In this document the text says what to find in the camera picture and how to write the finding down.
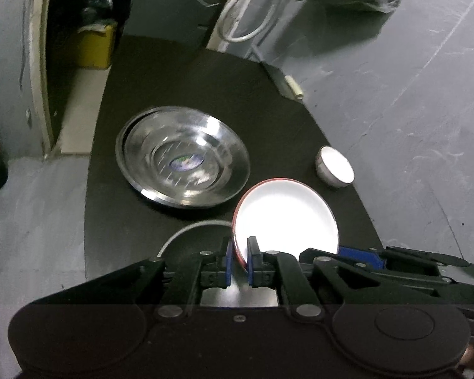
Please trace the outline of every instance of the yellow box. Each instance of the yellow box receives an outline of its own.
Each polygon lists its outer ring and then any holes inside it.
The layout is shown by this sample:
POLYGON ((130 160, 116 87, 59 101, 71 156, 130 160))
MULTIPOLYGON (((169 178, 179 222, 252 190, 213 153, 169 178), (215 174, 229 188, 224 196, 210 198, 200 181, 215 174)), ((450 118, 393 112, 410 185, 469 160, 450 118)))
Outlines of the yellow box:
POLYGON ((116 26, 92 25, 74 32, 54 57, 63 64, 106 69, 111 65, 116 26))

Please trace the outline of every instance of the black round table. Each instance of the black round table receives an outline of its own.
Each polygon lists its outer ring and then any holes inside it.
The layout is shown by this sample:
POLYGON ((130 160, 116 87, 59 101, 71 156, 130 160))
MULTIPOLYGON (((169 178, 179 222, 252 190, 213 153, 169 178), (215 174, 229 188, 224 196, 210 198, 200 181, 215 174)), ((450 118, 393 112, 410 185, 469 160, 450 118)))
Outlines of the black round table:
POLYGON ((314 157, 327 144, 306 108, 282 97, 261 65, 171 41, 124 36, 107 80, 89 164, 86 278, 157 255, 189 223, 231 220, 240 196, 272 177, 293 178, 316 190, 335 215, 340 245, 381 248, 354 187, 332 190, 317 177, 314 157), (116 136, 140 111, 164 105, 206 112, 241 137, 251 175, 239 195, 211 209, 178 210, 149 202, 128 184, 116 163, 116 136))

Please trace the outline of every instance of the concrete floor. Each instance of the concrete floor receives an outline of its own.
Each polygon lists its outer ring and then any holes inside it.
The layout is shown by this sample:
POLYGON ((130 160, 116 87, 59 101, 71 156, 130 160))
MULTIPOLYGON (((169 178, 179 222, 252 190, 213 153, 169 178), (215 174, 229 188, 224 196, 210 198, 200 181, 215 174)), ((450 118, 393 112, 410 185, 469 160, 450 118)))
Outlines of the concrete floor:
POLYGON ((0 190, 0 379, 19 373, 9 321, 27 303, 85 282, 87 157, 9 162, 0 190))
MULTIPOLYGON (((267 1, 251 1, 235 36, 267 1)), ((402 0, 392 15, 284 0, 278 12, 263 57, 352 163, 383 244, 474 262, 474 0, 402 0)))

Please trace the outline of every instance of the screw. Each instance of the screw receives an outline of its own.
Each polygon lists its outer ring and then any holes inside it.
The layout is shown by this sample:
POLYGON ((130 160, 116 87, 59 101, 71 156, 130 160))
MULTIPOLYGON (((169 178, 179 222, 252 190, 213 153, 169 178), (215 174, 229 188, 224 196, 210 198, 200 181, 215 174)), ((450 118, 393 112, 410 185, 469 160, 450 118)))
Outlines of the screw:
POLYGON ((177 305, 163 305, 158 309, 158 315, 163 318, 177 318, 182 314, 182 308, 177 305))
POLYGON ((246 317, 244 315, 235 315, 234 316, 234 322, 245 322, 246 317))
POLYGON ((316 305, 300 305, 296 308, 297 313, 304 318, 316 318, 321 314, 321 308, 316 305))

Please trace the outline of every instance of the gray wall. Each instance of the gray wall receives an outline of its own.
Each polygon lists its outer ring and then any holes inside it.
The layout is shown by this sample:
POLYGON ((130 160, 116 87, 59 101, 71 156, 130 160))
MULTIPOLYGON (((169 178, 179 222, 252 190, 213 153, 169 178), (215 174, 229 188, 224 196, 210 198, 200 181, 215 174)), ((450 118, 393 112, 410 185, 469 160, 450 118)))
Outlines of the gray wall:
POLYGON ((31 0, 0 0, 0 144, 11 158, 42 155, 41 131, 30 87, 30 6, 31 0), (31 113, 31 127, 27 111, 31 113))
MULTIPOLYGON (((214 3, 220 0, 204 1, 214 3)), ((123 33, 199 47, 217 8, 205 7, 195 0, 132 0, 132 10, 123 33)))
POLYGON ((352 162, 383 244, 474 262, 474 0, 402 0, 389 17, 285 0, 261 48, 352 162))

